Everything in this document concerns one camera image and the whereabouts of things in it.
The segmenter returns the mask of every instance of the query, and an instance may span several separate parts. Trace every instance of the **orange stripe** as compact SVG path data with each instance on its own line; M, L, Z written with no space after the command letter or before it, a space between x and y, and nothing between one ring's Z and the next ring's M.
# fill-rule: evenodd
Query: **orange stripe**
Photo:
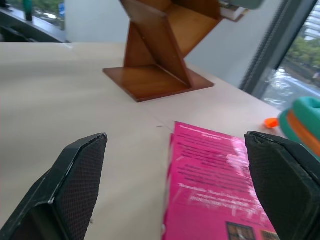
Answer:
M287 120L299 139L320 157L320 141L299 121L292 110L289 111Z

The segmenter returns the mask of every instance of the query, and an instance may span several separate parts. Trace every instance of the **windowsill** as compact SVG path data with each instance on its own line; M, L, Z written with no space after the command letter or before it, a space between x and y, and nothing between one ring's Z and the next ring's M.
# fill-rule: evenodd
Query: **windowsill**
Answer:
M46 35L50 36L55 40L55 42L65 43L66 40L66 32L60 30L58 27L52 25L51 23L48 23L42 19L39 19L37 17L33 17L33 21L29 22L24 20L25 13L21 10L10 8L9 10L1 9L0 8L0 14L7 15L11 18L14 18L15 20L20 21L21 23L28 25L32 28L35 28L36 30L45 33Z

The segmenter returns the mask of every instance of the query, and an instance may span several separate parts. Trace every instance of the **wooden base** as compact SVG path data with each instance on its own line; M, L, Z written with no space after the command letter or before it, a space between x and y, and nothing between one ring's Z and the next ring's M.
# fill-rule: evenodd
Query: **wooden base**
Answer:
M157 65L105 68L103 72L138 103L214 86L190 69L193 86L187 86Z

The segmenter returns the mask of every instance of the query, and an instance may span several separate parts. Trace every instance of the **small picture on book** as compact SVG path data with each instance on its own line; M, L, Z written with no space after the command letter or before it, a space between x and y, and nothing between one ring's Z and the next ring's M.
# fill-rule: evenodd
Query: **small picture on book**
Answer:
M256 240L254 229L250 226L227 222L229 240Z
M280 240L278 235L274 232L261 231L261 235L263 240Z

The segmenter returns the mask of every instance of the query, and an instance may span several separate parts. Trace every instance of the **white wall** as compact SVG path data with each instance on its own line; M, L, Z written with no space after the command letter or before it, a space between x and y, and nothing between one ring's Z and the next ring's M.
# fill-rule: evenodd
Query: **white wall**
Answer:
M223 20L186 60L239 87L280 3L265 0L237 23ZM127 40L129 19L119 0L65 0L65 11L70 42Z
M129 18L119 0L65 0L66 39L124 43Z
M265 0L239 22L223 20L187 56L187 62L239 87L280 3Z

